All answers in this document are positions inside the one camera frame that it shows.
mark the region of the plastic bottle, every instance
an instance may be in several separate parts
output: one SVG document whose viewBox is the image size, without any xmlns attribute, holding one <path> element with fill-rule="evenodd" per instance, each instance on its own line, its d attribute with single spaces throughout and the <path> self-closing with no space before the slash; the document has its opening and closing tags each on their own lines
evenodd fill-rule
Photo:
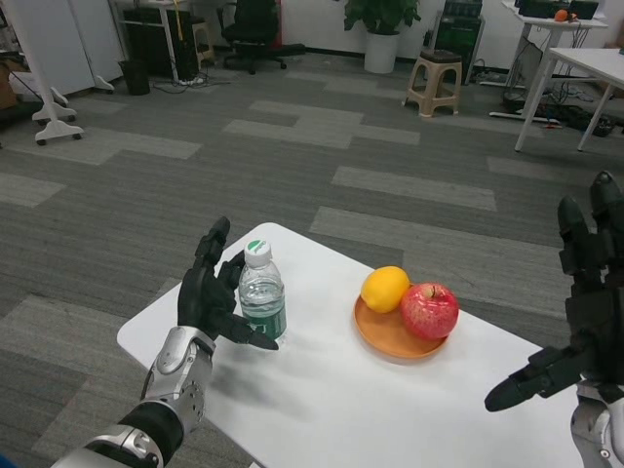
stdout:
<svg viewBox="0 0 624 468">
<path fill-rule="evenodd" d="M 271 258 L 271 246 L 266 241 L 251 241 L 245 246 L 246 265 L 238 294 L 243 316 L 252 327 L 276 339 L 286 329 L 286 308 L 284 283 Z"/>
</svg>

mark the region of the gray carpet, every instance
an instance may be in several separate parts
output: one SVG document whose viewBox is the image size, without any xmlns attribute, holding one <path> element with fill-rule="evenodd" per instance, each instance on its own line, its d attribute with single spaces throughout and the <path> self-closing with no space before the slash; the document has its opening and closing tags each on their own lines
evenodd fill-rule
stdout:
<svg viewBox="0 0 624 468">
<path fill-rule="evenodd" d="M 278 222 L 441 281 L 539 345 L 566 343 L 557 203 L 569 193 L 587 211 L 594 174 L 624 174 L 624 139 L 579 154 L 579 132 L 535 125 L 517 154 L 520 124 L 487 117 L 497 89 L 465 87 L 458 116 L 422 120 L 401 106 L 409 66 L 288 64 L 211 70 L 230 83 L 181 95 L 118 84 L 74 99 L 81 141 L 37 146 L 30 122 L 0 136 L 0 452 L 19 466 L 50 466 L 136 403 L 143 372 L 116 332 L 176 284 L 220 215 L 230 242 Z M 206 424 L 172 466 L 250 462 Z"/>
</svg>

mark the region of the wooden plate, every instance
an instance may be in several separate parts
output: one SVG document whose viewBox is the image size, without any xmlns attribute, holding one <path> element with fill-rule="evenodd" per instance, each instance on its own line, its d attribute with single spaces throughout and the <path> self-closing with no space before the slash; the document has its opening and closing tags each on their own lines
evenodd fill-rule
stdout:
<svg viewBox="0 0 624 468">
<path fill-rule="evenodd" d="M 397 358 L 420 359 L 436 353 L 446 338 L 428 341 L 411 334 L 403 325 L 399 309 L 388 314 L 370 310 L 361 297 L 353 310 L 355 323 L 362 337 L 382 353 Z"/>
</svg>

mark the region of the black office chair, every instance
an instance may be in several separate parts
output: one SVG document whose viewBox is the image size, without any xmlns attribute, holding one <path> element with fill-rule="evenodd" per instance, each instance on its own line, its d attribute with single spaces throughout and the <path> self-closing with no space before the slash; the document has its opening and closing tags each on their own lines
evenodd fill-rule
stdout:
<svg viewBox="0 0 624 468">
<path fill-rule="evenodd" d="M 225 7 L 236 7 L 234 22 L 223 24 Z M 280 63 L 282 69 L 286 64 L 279 57 L 270 55 L 269 46 L 275 40 L 279 30 L 277 5 L 275 0 L 238 0 L 228 2 L 216 9 L 218 22 L 221 25 L 221 36 L 234 48 L 235 54 L 226 57 L 223 66 L 228 68 L 233 59 L 246 60 L 249 72 L 255 75 L 255 62 L 259 59 L 273 60 Z"/>
</svg>

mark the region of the bottle cap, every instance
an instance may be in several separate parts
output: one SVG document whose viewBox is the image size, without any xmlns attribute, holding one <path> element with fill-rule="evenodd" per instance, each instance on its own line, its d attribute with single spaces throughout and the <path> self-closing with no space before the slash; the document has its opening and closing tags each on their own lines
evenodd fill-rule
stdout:
<svg viewBox="0 0 624 468">
<path fill-rule="evenodd" d="M 245 262 L 250 268 L 267 265 L 272 257 L 271 245 L 266 241 L 251 241 L 245 247 Z"/>
</svg>

